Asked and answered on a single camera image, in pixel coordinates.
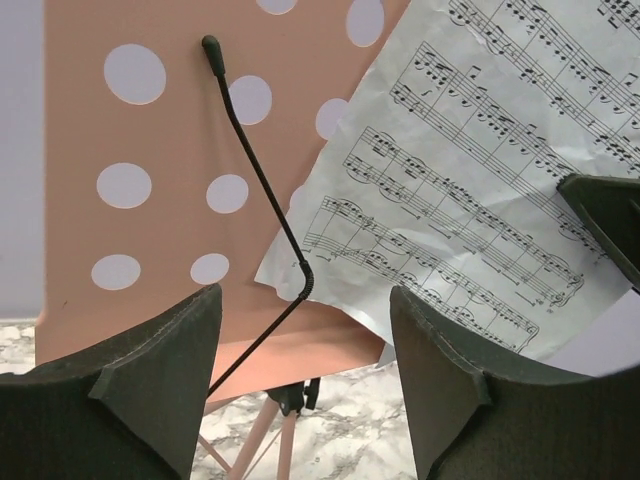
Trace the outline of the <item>pink music stand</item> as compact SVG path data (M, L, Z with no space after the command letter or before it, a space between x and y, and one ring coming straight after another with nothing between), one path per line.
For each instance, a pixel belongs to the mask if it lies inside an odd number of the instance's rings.
M296 196L403 1L48 1L45 295L35 360L219 283L224 371L284 310L254 277L279 224L201 46L281 205Z

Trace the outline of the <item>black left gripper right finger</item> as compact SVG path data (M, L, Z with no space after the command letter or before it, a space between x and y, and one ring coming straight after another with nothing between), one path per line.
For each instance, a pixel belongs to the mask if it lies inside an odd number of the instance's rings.
M404 287L390 317L421 479L635 479L639 370L603 377L516 354Z

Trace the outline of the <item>sheet music page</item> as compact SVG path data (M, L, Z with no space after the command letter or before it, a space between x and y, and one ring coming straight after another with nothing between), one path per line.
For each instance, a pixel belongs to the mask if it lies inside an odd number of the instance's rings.
M287 215L310 300L390 340L401 285L545 359L629 282L557 192L639 175L635 1L413 1Z

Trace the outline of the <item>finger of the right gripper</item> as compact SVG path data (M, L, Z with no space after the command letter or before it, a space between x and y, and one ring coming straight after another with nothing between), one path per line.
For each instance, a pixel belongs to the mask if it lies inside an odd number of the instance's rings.
M638 293L639 180L572 173L557 192Z

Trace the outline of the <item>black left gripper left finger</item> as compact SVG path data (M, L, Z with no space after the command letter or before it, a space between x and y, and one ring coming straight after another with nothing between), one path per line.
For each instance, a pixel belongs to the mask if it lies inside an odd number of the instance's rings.
M221 320L213 284L84 350L2 374L2 478L189 478Z

